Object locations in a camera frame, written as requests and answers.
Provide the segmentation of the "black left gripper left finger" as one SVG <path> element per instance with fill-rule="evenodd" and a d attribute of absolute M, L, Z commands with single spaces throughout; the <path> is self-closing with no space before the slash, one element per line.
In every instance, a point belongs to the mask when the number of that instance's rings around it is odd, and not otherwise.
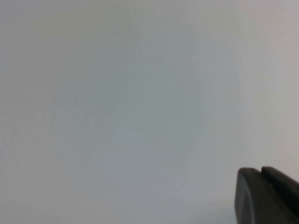
<path fill-rule="evenodd" d="M 235 191 L 238 224 L 297 224 L 299 205 L 286 205 L 261 170 L 240 168 Z"/>

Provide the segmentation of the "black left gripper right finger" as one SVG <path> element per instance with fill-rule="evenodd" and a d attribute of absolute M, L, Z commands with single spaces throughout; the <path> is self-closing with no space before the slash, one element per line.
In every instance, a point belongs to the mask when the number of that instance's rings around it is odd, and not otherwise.
<path fill-rule="evenodd" d="M 299 183 L 273 167 L 262 167 L 262 175 L 286 205 L 299 204 Z"/>

